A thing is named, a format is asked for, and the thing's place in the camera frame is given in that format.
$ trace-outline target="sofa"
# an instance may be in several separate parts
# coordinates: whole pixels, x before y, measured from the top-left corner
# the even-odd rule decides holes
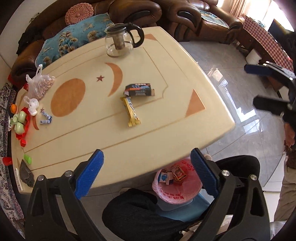
[[[30,77],[36,74],[35,59],[44,41],[66,27],[66,12],[81,2],[90,3],[94,15],[107,12],[114,23],[132,22],[140,27],[156,26],[162,14],[160,6],[150,0],[57,0],[41,12],[23,34],[29,33],[35,37],[25,38],[25,48],[20,49],[19,46],[18,57],[11,69],[11,79],[17,88],[22,88],[26,83],[26,74]]]
[[[157,25],[177,41],[204,40],[232,43],[243,24],[233,15],[217,7],[218,0],[154,0],[162,9]],[[211,12],[224,20],[228,28],[202,19],[199,10]]]

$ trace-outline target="window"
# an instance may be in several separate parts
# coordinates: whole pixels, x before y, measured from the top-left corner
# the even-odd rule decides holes
[[[224,0],[218,0],[217,7],[222,7]]]
[[[279,6],[271,0],[252,0],[251,7],[247,13],[248,17],[261,21],[268,30],[273,19],[278,21],[285,29],[293,31],[293,28],[285,16],[284,12],[280,10]]]

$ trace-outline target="black pants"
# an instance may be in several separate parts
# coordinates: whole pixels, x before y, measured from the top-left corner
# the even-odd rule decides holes
[[[234,176],[259,177],[260,164],[253,156],[229,157],[216,164]],[[104,209],[102,219],[107,228],[124,241],[174,241],[192,222],[182,222],[155,213],[156,196],[131,188],[114,198]]]

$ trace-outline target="khaki pants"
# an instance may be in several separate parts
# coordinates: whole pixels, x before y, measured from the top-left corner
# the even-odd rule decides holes
[[[274,221],[288,220],[296,206],[296,169],[287,167],[286,163],[284,165],[284,179]]]

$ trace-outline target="orange crescent moon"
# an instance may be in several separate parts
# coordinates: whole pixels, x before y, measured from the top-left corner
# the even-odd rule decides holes
[[[119,68],[118,65],[114,64],[114,63],[105,63],[106,65],[108,65],[112,71],[113,71],[113,74],[114,74],[114,81],[113,81],[113,86],[112,86],[112,89],[108,95],[108,97],[112,94],[114,94],[115,91],[118,90],[119,86],[121,85],[121,82],[122,82],[122,70],[121,68]]]
[[[36,123],[36,116],[33,116],[33,117],[32,117],[32,123],[33,123],[34,128],[35,128],[37,131],[39,131],[39,128],[38,128],[37,123]]]

